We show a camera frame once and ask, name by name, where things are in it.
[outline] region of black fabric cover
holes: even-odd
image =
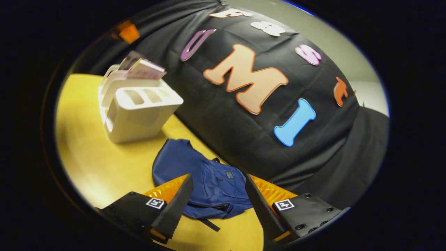
[[[249,10],[245,11],[253,16],[209,16],[228,8],[244,10],[222,6],[217,0],[163,2],[132,18],[141,34],[139,40],[129,45],[105,36],[79,58],[74,72],[103,75],[130,50],[136,50],[166,68],[163,79],[184,99],[176,115],[228,164],[290,191],[314,193],[340,209],[351,206],[379,169],[387,143],[388,118],[360,108],[339,68],[298,31]],[[279,25],[286,32],[274,37],[251,27],[252,22],[260,21]],[[186,44],[197,31],[205,29],[217,31],[189,60],[181,62]],[[229,73],[222,85],[212,84],[203,76],[237,43],[255,51],[253,71],[275,67],[289,80],[266,99],[258,115],[235,99],[249,86],[227,92]],[[322,56],[318,66],[296,54],[295,48],[301,44]],[[343,107],[336,104],[333,95],[336,77],[347,85],[348,98]],[[273,129],[287,122],[300,98],[310,103],[316,119],[300,131],[292,147],[287,147]],[[313,176],[318,177],[316,182],[311,181]]]

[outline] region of orange letter m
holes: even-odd
[[[210,82],[220,85],[225,82],[225,74],[231,71],[226,91],[232,92],[251,85],[246,91],[237,93],[235,97],[246,110],[259,114],[263,102],[277,87],[287,84],[288,79],[280,70],[273,67],[253,72],[255,52],[241,44],[234,44],[232,48],[234,51],[229,56],[214,69],[205,70],[203,75]]]

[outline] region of yellow table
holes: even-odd
[[[72,74],[63,86],[56,115],[58,152],[73,185],[94,207],[104,208],[130,191],[154,188],[153,161],[166,139],[184,138],[213,159],[216,156],[181,121],[172,116],[157,137],[116,145],[106,136],[98,104],[102,76]],[[254,209],[230,219],[211,219],[215,232],[182,216],[166,247],[174,250],[260,251],[263,231]]]

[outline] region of black border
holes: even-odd
[[[410,83],[419,81],[420,63],[436,66],[430,64],[429,58],[412,58],[408,50],[412,47],[416,49],[418,45],[415,35],[422,36],[420,40],[432,38],[431,34],[436,33],[433,29],[438,29],[441,23],[435,26],[431,18],[426,24],[427,18],[420,10],[427,9],[427,3],[384,0],[290,2],[329,21],[369,57],[386,86],[392,123],[389,150],[374,184],[350,212],[324,233],[300,245],[299,249],[359,247],[371,250],[380,247],[426,250],[428,245],[439,245],[436,225],[429,224],[436,222],[441,208],[438,202],[441,189],[432,187],[439,178],[418,172],[419,166],[425,163],[419,161],[414,165],[412,156],[426,152],[442,155],[442,142],[428,141],[428,137],[424,136],[428,130],[434,130],[433,125],[424,125],[424,131],[416,135],[415,127],[423,125],[410,124],[411,117],[428,121],[429,116],[417,114],[421,108],[413,107],[415,96],[431,95],[439,89],[432,86],[422,90],[408,88]],[[17,0],[8,8],[12,20],[6,30],[11,39],[6,45],[13,48],[7,50],[6,61],[14,64],[7,70],[7,76],[9,74],[12,81],[6,83],[6,104],[7,112],[10,112],[7,117],[12,118],[13,123],[6,124],[12,127],[14,138],[10,144],[13,158],[5,175],[5,204],[7,229],[11,233],[8,240],[15,244],[12,248],[149,248],[135,239],[123,237],[119,232],[101,228],[104,222],[95,223],[86,217],[85,213],[92,215],[92,209],[86,207],[73,190],[68,189],[66,185],[69,183],[64,180],[61,169],[51,168],[47,164],[48,160],[57,159],[57,155],[55,151],[47,151],[47,158],[44,156],[42,143],[47,149],[54,149],[54,142],[41,137],[40,126],[42,124],[45,128],[43,135],[53,135],[53,129],[47,127],[51,126],[52,121],[43,119],[42,111],[46,118],[54,115],[58,88],[48,86],[63,83],[70,72],[71,62],[98,34],[104,34],[111,26],[151,4],[140,0],[125,4]],[[441,14],[440,9],[436,8],[436,11],[426,15],[438,18],[435,14]],[[32,63],[23,64],[25,59]],[[439,99],[431,100],[430,106],[432,109],[440,107]],[[65,194],[84,213],[77,210]],[[431,209],[433,205],[437,206],[437,211]],[[374,212],[374,217],[363,217],[364,211]]]

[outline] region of screw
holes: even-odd
[[[318,229],[318,228],[317,228],[317,227],[312,228],[312,229],[308,230],[308,233],[311,233],[311,232],[313,232],[313,231],[316,230],[316,229]]]
[[[140,221],[136,221],[136,223],[139,225],[139,227],[142,227],[142,228],[145,227],[144,224],[142,224],[142,222],[140,222]]]

